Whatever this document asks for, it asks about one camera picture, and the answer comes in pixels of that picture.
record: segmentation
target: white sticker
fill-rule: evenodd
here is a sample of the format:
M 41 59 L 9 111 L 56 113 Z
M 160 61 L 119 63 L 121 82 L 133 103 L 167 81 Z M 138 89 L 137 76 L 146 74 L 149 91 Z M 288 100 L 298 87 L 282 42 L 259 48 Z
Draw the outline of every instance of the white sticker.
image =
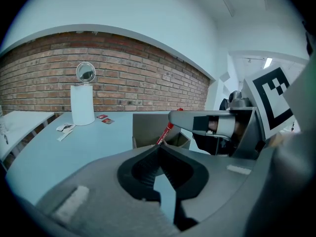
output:
M 251 173 L 251 169 L 249 168 L 242 168 L 234 165 L 228 165 L 226 169 L 243 175 L 249 175 Z
M 78 186 L 70 197 L 57 209 L 53 217 L 60 223 L 68 224 L 78 211 L 79 207 L 87 200 L 89 189 Z

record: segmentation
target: red pen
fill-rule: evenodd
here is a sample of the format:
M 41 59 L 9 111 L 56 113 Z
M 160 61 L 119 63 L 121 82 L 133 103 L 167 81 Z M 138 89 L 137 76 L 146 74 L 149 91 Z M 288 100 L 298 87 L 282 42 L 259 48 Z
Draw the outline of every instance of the red pen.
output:
M 163 131 L 162 135 L 160 136 L 160 138 L 157 141 L 157 144 L 160 145 L 162 143 L 162 141 L 165 139 L 165 137 L 167 136 L 168 132 L 173 128 L 173 124 L 171 124 L 170 122 L 168 123 L 168 126 L 166 127 L 166 129 Z

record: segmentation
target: white table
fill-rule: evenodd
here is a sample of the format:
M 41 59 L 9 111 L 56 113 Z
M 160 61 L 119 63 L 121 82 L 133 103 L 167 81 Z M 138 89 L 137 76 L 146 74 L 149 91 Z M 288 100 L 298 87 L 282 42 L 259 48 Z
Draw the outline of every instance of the white table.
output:
M 15 156 L 20 153 L 21 147 L 19 143 L 30 132 L 36 135 L 34 129 L 44 123 L 47 126 L 47 120 L 53 116 L 52 112 L 25 112 L 13 111 L 4 115 L 5 126 L 8 129 L 6 133 L 8 144 L 4 136 L 0 136 L 0 159 L 4 161 L 10 152 Z
M 92 124 L 76 126 L 59 142 L 57 138 L 62 133 L 56 128 L 72 122 L 71 113 L 64 113 L 43 129 L 14 160 L 6 175 L 12 191 L 36 204 L 49 189 L 87 163 L 131 150 L 133 113 L 169 112 L 95 112 L 95 116 L 106 114 L 115 122 L 105 124 L 96 118 Z M 205 153 L 198 149 L 191 132 L 183 129 L 182 132 L 191 139 L 190 150 Z

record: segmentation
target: ceiling light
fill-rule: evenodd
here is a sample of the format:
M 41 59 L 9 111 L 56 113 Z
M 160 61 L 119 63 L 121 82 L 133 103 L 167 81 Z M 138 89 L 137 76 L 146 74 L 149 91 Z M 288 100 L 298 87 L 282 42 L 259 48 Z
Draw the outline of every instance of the ceiling light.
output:
M 268 66 L 270 66 L 271 62 L 272 62 L 272 58 L 267 58 L 267 61 L 266 61 L 266 63 L 265 63 L 265 66 L 263 67 L 263 69 L 265 69 L 265 68 L 267 68 Z

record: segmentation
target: white cylindrical pedestal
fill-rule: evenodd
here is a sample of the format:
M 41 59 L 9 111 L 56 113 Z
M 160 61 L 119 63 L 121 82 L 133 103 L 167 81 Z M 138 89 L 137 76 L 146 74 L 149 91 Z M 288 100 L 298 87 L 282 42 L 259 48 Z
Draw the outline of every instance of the white cylindrical pedestal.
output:
M 71 113 L 75 125 L 87 125 L 94 122 L 92 85 L 70 87 Z

